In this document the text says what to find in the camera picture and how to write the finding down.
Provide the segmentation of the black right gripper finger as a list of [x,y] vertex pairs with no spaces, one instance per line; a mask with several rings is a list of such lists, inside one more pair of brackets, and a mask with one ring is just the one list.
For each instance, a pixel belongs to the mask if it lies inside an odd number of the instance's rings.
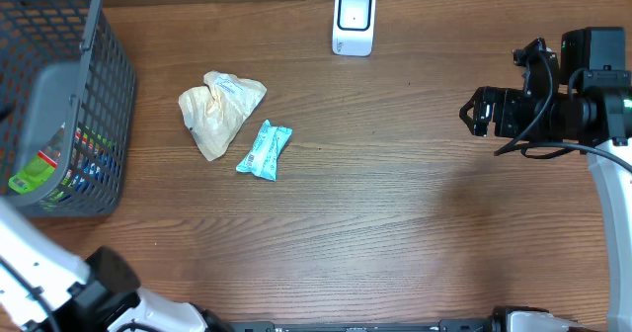
[[462,107],[459,118],[466,124],[472,135],[485,137],[488,134],[489,114],[486,107]]
[[492,103],[492,92],[490,87],[479,87],[472,97],[461,107],[461,114],[480,114],[486,111],[488,105]]

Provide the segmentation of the teal snack packet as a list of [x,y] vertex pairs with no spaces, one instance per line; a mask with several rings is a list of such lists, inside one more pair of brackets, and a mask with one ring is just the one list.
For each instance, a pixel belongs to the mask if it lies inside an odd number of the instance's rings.
[[236,166],[236,171],[275,181],[277,179],[278,157],[291,136],[291,128],[274,126],[269,120],[265,120],[259,129],[251,150]]

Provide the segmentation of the beige snack bag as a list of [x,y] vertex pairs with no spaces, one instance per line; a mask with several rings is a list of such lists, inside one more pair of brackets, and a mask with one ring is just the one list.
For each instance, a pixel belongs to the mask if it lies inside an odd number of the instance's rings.
[[202,86],[193,87],[179,97],[185,127],[207,161],[225,154],[267,91],[259,81],[210,71],[203,76]]

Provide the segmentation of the green candy bag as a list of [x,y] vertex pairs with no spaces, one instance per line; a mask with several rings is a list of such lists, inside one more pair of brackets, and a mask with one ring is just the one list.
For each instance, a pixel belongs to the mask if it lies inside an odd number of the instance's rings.
[[10,189],[23,195],[37,189],[48,180],[57,168],[63,148],[64,132],[63,124],[31,161],[9,179]]

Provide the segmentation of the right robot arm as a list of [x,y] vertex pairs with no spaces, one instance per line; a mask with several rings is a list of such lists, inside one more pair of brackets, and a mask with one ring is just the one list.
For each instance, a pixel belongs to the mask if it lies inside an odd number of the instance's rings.
[[588,27],[562,36],[555,53],[537,38],[513,51],[519,89],[478,88],[459,111],[475,136],[508,143],[497,155],[520,152],[551,160],[584,154],[602,209],[609,271],[610,331],[631,328],[631,73],[621,27]]

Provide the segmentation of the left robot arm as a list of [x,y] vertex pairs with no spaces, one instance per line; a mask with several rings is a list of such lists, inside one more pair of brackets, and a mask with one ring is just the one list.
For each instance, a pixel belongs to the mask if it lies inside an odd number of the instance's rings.
[[23,331],[229,331],[207,309],[144,288],[102,246],[72,254],[1,201],[1,305]]

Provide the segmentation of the white barcode scanner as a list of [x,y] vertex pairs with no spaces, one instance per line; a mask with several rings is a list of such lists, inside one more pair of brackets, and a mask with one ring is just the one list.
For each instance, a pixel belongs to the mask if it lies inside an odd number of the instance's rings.
[[369,56],[372,52],[376,0],[335,0],[332,52]]

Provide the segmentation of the grey plastic shopping basket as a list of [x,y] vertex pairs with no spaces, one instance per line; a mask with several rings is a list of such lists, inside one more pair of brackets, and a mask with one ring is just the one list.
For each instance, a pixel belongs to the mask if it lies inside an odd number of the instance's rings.
[[[136,74],[103,0],[1,0],[1,196],[27,216],[118,206]],[[9,179],[64,125],[57,168],[18,194]]]

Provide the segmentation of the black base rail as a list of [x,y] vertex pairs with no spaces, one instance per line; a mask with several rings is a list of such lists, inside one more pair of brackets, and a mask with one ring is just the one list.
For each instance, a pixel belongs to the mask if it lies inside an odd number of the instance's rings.
[[443,319],[422,324],[289,324],[243,322],[206,327],[204,332],[501,332],[507,331],[491,318]]

